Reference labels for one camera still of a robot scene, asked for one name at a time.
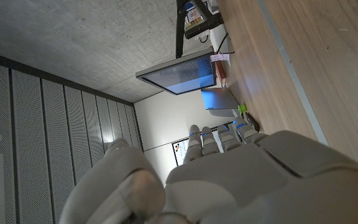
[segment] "green object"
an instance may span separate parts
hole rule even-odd
[[[247,107],[246,105],[239,105],[239,112],[240,114],[244,113],[247,111]]]

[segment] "concrete ceiling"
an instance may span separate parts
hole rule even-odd
[[[135,72],[175,58],[176,0],[0,0],[0,55],[130,102]],[[210,46],[185,40],[184,53]]]

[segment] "monitor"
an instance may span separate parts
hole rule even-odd
[[[189,54],[136,73],[136,78],[174,95],[216,85],[212,48]]]

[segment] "paper note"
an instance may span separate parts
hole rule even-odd
[[[211,61],[216,62],[218,60],[226,60],[230,65],[230,54],[216,54],[211,55]]]

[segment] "black stand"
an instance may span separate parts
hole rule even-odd
[[[185,32],[185,18],[187,11],[185,8],[186,3],[191,2],[197,11],[201,14],[204,22],[193,26]],[[202,0],[177,0],[178,18],[177,18],[177,52],[176,57],[180,58],[183,55],[183,35],[186,39],[195,37],[196,35],[223,24],[221,13],[213,14],[204,5]]]

